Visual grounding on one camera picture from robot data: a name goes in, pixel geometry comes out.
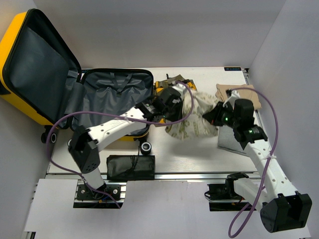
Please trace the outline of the camouflage yellow green garment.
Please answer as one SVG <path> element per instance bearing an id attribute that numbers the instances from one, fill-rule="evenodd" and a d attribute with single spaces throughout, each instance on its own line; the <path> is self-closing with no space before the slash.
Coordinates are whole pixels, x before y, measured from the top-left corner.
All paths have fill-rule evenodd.
<path id="1" fill-rule="evenodd" d="M 191 88 L 192 90 L 197 91 L 196 85 L 192 79 L 185 79 L 182 75 L 177 75 L 175 77 L 170 78 L 167 74 L 166 80 L 156 81 L 154 83 L 154 94 L 159 95 L 162 90 L 164 90 L 165 88 L 169 86 L 173 86 L 173 83 L 177 81 L 183 82 L 187 84 L 187 86 Z"/>

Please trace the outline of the grey cloth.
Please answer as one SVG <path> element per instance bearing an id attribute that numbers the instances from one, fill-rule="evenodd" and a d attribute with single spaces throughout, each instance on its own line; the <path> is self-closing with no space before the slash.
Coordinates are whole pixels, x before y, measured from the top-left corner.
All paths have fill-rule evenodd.
<path id="1" fill-rule="evenodd" d="M 235 139 L 233 129 L 226 125 L 219 127 L 217 146 L 232 153 L 247 155 L 240 143 Z"/>

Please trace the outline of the beige garment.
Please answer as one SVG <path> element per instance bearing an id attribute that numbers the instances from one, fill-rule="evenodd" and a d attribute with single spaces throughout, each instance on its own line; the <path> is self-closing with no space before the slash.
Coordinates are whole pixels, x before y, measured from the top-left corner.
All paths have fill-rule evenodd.
<path id="1" fill-rule="evenodd" d="M 253 85 L 221 85 L 216 84 L 217 92 L 215 93 L 216 97 L 224 102 L 227 100 L 228 96 L 226 94 L 226 90 L 235 89 L 235 88 L 249 88 L 253 89 Z M 262 108 L 261 103 L 259 101 L 258 95 L 256 92 L 251 90 L 237 90 L 240 97 L 244 99 L 248 99 L 252 101 L 254 110 L 259 110 Z"/>

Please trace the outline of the white green patterned garment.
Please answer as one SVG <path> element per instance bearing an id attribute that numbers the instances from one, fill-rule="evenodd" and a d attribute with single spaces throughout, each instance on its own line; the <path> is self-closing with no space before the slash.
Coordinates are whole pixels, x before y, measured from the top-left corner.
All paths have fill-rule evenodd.
<path id="1" fill-rule="evenodd" d="M 179 140 L 218 136 L 218 128 L 211 125 L 203 115 L 212 111 L 218 103 L 215 95 L 192 91 L 194 108 L 191 109 L 191 97 L 186 93 L 183 99 L 182 116 L 190 116 L 182 122 L 165 128 L 168 135 Z"/>

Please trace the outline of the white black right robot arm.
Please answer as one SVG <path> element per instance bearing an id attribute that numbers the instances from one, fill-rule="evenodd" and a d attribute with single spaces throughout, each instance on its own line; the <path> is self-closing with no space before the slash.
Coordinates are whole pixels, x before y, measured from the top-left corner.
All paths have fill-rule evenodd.
<path id="1" fill-rule="evenodd" d="M 225 182 L 226 195 L 241 196 L 260 213 L 270 233 L 304 228 L 312 207 L 308 194 L 301 194 L 281 169 L 263 129 L 254 123 L 254 106 L 248 99 L 233 103 L 219 102 L 203 115 L 215 126 L 228 126 L 234 132 L 244 153 L 252 160 L 261 176 L 260 185 L 243 173 L 230 174 Z"/>

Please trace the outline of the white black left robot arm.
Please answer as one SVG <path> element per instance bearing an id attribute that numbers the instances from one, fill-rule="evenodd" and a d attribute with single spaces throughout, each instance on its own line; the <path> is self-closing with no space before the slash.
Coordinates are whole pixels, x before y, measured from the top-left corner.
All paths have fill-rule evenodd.
<path id="1" fill-rule="evenodd" d="M 162 118 L 178 121 L 182 118 L 181 108 L 187 88 L 178 83 L 161 91 L 159 96 L 147 98 L 117 118 L 97 126 L 79 126 L 72 136 L 68 151 L 77 164 L 88 193 L 95 199 L 104 196 L 106 184 L 100 170 L 99 152 L 112 142 L 148 124 L 158 123 Z"/>

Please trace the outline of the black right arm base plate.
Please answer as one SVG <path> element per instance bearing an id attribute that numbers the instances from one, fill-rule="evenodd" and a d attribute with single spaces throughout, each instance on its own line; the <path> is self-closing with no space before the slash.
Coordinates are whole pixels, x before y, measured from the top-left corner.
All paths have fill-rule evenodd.
<path id="1" fill-rule="evenodd" d="M 208 184 L 207 187 L 204 196 L 210 212 L 238 212 L 247 204 L 241 196 L 230 196 L 224 184 Z"/>

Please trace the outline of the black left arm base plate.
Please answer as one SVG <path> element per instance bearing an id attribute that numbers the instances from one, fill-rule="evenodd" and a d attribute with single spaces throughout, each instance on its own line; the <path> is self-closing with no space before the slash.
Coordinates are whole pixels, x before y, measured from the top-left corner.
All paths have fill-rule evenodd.
<path id="1" fill-rule="evenodd" d="M 119 209 L 122 207 L 126 194 L 126 182 L 106 181 L 105 192 L 110 196 L 92 191 L 83 181 L 78 181 L 74 196 L 75 209 Z"/>

